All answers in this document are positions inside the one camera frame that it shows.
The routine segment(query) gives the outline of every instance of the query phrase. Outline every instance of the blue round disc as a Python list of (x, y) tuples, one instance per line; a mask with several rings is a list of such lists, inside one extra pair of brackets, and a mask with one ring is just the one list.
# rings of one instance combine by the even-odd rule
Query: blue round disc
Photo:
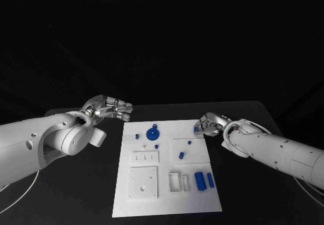
[(146, 131), (146, 138), (148, 138), (148, 140), (151, 140), (151, 141), (156, 140), (158, 136), (159, 136), (158, 130), (153, 129), (153, 128), (148, 129), (148, 131)]

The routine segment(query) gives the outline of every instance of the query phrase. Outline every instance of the blue object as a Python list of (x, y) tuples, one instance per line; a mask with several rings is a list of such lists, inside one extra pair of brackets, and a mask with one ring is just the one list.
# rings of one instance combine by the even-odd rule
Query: blue object
[(204, 191), (207, 189), (205, 182), (204, 182), (204, 175), (201, 172), (197, 172), (194, 174), (195, 184), (197, 184), (197, 190)]
[(148, 140), (153, 141), (158, 139), (158, 136), (159, 136), (159, 132), (156, 130), (156, 125), (153, 124), (152, 128), (148, 129), (148, 131), (146, 131), (146, 138), (148, 138)]
[(212, 178), (211, 178), (211, 174), (207, 173), (207, 181), (208, 181), (208, 186), (212, 188), (214, 187), (214, 183), (212, 183)]
[(182, 159), (184, 158), (184, 153), (179, 152), (178, 158)]

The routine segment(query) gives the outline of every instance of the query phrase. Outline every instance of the blue screw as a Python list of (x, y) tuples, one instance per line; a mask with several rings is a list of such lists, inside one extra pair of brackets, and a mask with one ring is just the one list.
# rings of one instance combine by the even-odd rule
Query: blue screw
[(182, 159), (182, 158), (184, 158), (184, 153), (182, 153), (182, 152), (179, 152), (179, 156), (178, 156), (178, 158), (179, 158), (179, 159)]

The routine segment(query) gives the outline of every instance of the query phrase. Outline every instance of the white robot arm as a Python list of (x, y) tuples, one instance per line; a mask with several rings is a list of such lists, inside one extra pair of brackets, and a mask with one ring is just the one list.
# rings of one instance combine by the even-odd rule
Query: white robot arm
[(99, 147), (106, 133), (93, 126), (104, 117), (129, 121), (132, 105), (97, 95), (79, 111), (0, 126), (0, 189), (43, 169), (57, 158), (73, 156), (90, 143)]
[(324, 189), (322, 150), (263, 133), (244, 119), (231, 121), (225, 116), (207, 112), (194, 125), (194, 134), (215, 136), (220, 131), (224, 139), (221, 146), (237, 156), (250, 156), (273, 169)]

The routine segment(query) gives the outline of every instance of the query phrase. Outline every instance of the black table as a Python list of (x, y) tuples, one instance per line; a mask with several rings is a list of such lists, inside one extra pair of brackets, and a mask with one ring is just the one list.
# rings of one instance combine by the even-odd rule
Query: black table
[[(44, 116), (79, 108), (53, 109)], [(257, 101), (133, 106), (130, 121), (198, 120), (205, 112), (231, 120), (247, 119), (280, 135)], [(100, 148), (87, 144), (38, 172), (37, 181), (17, 204), (0, 214), (0, 224), (324, 224), (324, 209), (303, 193), (293, 178), (221, 146), (221, 135), (205, 136), (223, 212), (112, 218), (123, 122), (103, 119), (96, 126), (107, 136)], [(0, 211), (21, 196), (30, 175), (0, 195)]]

